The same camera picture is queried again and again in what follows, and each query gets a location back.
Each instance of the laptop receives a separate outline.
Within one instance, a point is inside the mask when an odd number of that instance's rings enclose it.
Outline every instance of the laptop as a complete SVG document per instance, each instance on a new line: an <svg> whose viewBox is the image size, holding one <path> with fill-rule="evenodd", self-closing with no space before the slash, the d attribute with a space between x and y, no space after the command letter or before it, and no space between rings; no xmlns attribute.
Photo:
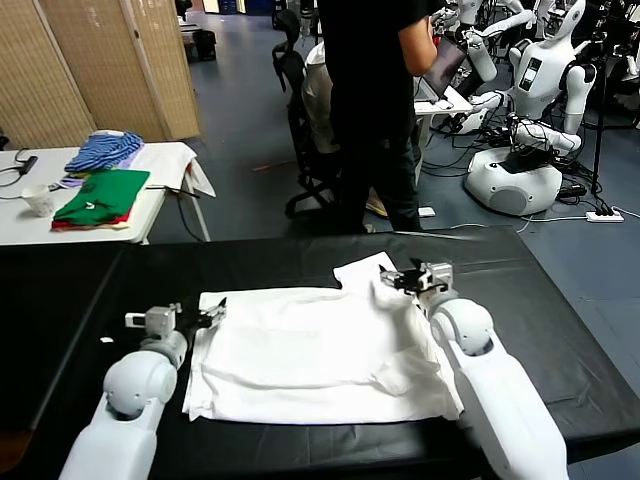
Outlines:
<svg viewBox="0 0 640 480"><path fill-rule="evenodd" d="M446 37L440 38L438 56L427 73L416 78L418 92L416 102L437 102L444 98L444 92L453 80L467 54Z"/></svg>

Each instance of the black table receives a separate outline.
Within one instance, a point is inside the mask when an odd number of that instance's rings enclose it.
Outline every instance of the black table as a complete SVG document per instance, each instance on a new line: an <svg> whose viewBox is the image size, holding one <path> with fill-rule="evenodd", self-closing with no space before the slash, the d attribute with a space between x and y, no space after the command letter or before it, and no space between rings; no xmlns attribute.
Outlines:
<svg viewBox="0 0 640 480"><path fill-rule="evenodd" d="M0 471L19 460L124 251L117 243L0 248Z"/></svg>
<svg viewBox="0 0 640 480"><path fill-rule="evenodd" d="M408 268L410 257L453 262L456 288L492 313L505 347L521 361L558 423L570 462L640 441L640 400L511 228L131 246L93 309L86 340L51 401L52 414L45 415L16 476L49 478L59 472L91 418L104 373L136 348L138 333L122 326L127 311L194 300L202 291L337 286L334 266L380 251L398 268ZM115 342L100 343L101 336ZM185 367L158 430L152 478L284 472L306 478L310 472L324 476L327 469L335 477L374 467L419 471L421 478L471 478L486 468L456 425L441 419L313 427L190 423L180 413Z"/></svg>

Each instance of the blue striped clothing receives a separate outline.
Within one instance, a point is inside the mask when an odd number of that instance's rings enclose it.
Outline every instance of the blue striped clothing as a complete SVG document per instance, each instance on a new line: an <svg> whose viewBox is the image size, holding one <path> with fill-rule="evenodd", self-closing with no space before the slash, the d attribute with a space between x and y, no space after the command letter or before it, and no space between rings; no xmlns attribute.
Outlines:
<svg viewBox="0 0 640 480"><path fill-rule="evenodd" d="M125 132L122 136L93 134L64 169L67 172L108 170L140 150L143 145L142 138L131 132Z"/></svg>

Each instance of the paper cup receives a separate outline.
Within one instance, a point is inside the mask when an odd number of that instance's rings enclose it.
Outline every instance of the paper cup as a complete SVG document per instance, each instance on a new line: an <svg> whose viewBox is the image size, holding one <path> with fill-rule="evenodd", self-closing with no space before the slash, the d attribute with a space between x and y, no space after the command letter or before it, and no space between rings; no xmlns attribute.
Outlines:
<svg viewBox="0 0 640 480"><path fill-rule="evenodd" d="M53 198L47 185L26 187L22 190L22 198L39 217L48 217L55 212Z"/></svg>

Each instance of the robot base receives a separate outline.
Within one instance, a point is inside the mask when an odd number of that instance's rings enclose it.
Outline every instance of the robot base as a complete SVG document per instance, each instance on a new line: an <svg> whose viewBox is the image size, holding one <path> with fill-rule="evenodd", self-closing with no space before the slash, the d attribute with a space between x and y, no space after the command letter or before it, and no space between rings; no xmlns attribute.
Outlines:
<svg viewBox="0 0 640 480"><path fill-rule="evenodd" d="M500 165L509 152L509 147L492 148L473 156L465 179L469 194L491 210L519 217L553 205L562 174L551 165L510 173Z"/></svg>

